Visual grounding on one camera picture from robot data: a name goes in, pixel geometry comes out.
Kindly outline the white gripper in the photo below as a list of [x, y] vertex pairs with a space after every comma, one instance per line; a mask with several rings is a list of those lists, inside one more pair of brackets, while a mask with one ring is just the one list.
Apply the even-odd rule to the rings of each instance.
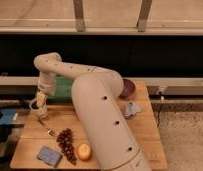
[[45, 80], [42, 78], [38, 79], [37, 87], [40, 91], [36, 93], [36, 105], [38, 108], [41, 108], [46, 101], [46, 95], [54, 95], [56, 91], [56, 81]]

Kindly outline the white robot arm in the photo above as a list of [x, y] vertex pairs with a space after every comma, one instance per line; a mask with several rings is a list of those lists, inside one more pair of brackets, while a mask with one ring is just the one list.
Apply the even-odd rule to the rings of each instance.
[[124, 87], [121, 75], [97, 66], [65, 63], [57, 53], [37, 56], [38, 88], [55, 92], [55, 77], [73, 81], [71, 96], [102, 171], [152, 171], [116, 102]]

